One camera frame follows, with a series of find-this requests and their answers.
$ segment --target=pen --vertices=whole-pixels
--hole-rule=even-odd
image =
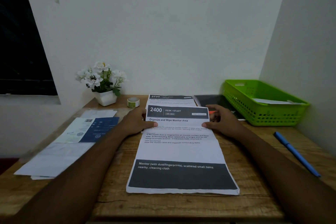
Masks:
[[[286,140],[286,138],[284,138],[279,132],[275,132],[274,136],[301,162],[302,165],[305,166],[305,168],[308,169],[309,172],[317,177],[321,177],[313,166],[309,164],[304,157],[302,157],[302,155]]]

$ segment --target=window sill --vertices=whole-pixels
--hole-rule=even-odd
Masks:
[[[58,96],[0,95],[0,105],[60,105]]]

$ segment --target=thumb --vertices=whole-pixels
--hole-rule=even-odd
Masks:
[[[144,125],[145,129],[149,129],[149,128],[153,128],[157,126],[158,126],[157,122],[150,122],[150,121],[145,122],[145,125]]]
[[[217,128],[218,123],[217,122],[203,122],[202,127],[208,128],[208,129],[215,129]]]

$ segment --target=plastic basket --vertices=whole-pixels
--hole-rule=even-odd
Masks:
[[[226,80],[223,95],[254,126],[294,126],[308,102],[258,80]],[[264,104],[252,98],[291,100],[301,105]]]

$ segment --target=dark window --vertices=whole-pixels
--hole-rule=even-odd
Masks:
[[[0,0],[0,94],[57,95],[28,0]]]

